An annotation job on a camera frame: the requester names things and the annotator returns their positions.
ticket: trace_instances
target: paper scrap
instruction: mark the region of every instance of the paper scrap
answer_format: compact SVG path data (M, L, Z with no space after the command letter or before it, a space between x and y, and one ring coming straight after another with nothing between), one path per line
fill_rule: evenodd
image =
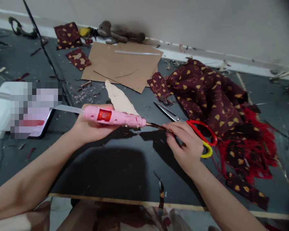
M110 98L113 107L116 111L126 112L129 114L139 116L134 106L126 97L123 91L121 91L115 85L112 85L109 80L105 81L105 86L108 92L108 97Z
M1 67L0 68L0 73L2 72L2 71L4 71L6 69L6 67Z

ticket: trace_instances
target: wooden edge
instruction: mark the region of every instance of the wooden edge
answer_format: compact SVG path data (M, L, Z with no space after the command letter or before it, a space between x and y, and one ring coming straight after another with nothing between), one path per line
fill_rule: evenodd
M113 199L113 198L66 195L66 194L58 194L58 193L50 193L49 196L67 197L67 198L74 198L74 199L80 199L80 200L84 199L84 200L119 203L119 204L142 205L144 207L149 207L149 206L158 207L159 206L159 202L150 202L150 201L132 201L132 200L122 200L122 199ZM196 206L196 205L181 205L181 204L164 203L164 207L172 208L172 209L208 211L207 207Z
M278 220L289 220L289 214L281 213L269 213L269 212L259 212L259 211L250 211L255 217L259 218L270 218Z
M103 197L67 195L67 194L59 194L59 193L50 193L48 196L74 198L74 199L79 199L79 200L85 199L85 200L119 203L119 204L142 205L144 207L148 207L148 206L158 207L159 206L158 202L150 202L150 201L132 201L132 200L121 200L121 199L113 199L113 198L103 198ZM182 209L182 210L193 210L193 211L205 211L205 212L209 211L207 207L196 206L196 205L182 205L182 204L165 203L164 207L171 208L171 209ZM255 217L271 218L271 219L279 219L279 220L289 220L289 214L259 212L259 211L250 211L250 212Z

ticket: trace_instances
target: stuffed toy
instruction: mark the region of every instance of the stuffed toy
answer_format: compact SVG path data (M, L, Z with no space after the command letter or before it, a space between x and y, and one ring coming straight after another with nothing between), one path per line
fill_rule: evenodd
M136 39L138 43L142 43L145 40L144 33L137 34L137 33L120 30L119 28L114 28L113 26L111 26L111 23L109 21L102 22L97 32L99 35L103 37L109 37L109 36L113 37L113 40L106 41L107 44L115 44L118 42L127 43L127 38Z

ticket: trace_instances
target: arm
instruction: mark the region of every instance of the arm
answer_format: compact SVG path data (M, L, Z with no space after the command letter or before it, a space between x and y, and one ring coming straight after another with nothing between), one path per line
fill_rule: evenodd
M113 109L111 104L99 106ZM70 131L0 187L0 219L34 209L47 196L55 178L74 151L85 143L106 137L116 128L111 125L98 126L79 115Z
M179 146L173 134L167 142L183 170L195 183L212 217L223 230L263 230L262 224L210 173L200 161L202 140L186 123L164 124L184 145Z

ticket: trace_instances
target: cardboard sheet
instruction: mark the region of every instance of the cardboard sheet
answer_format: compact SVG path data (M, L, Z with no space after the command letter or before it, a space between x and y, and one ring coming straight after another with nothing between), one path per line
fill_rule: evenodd
M104 54L108 54L110 50L114 50L113 45L108 45L104 43L98 43L94 42L89 54L89 60L91 61L92 65L86 67L83 71L83 75L81 76L81 79L84 80L92 80L92 81L98 81L98 82L105 82L107 78L104 76L96 73L93 71L93 69L99 64L99 61L101 60L101 56L104 56ZM111 83L118 83L116 81L113 81L111 79L108 79Z
M151 78L163 52L139 43L119 43L114 49L105 53L95 72L142 93L147 80ZM159 53L159 56L130 55L115 53L115 50Z
M123 50L123 48L127 44L119 43L118 46L114 46L114 45L108 45L108 44L94 42L92 45L92 48L91 48L91 52L89 54L89 60L91 61L92 65L85 68L85 70L83 71L83 75L82 75L81 79L99 81L99 82L105 82L105 80L108 79L111 83L119 83L116 80L106 78L103 75L95 72L94 69L99 65L100 62L105 62L110 57L111 53L114 54L114 51L116 48L120 49L120 47L121 47L121 49ZM150 52L152 52L152 53L162 53L156 49L151 48L149 45L137 44L137 43L136 43L136 45L137 46L139 46L139 45L144 46L146 48L146 52L148 52L147 50L150 49ZM155 72L158 72L157 63L158 63L158 61L156 62L155 69L151 72L151 74L147 75L147 76L150 76L150 78Z

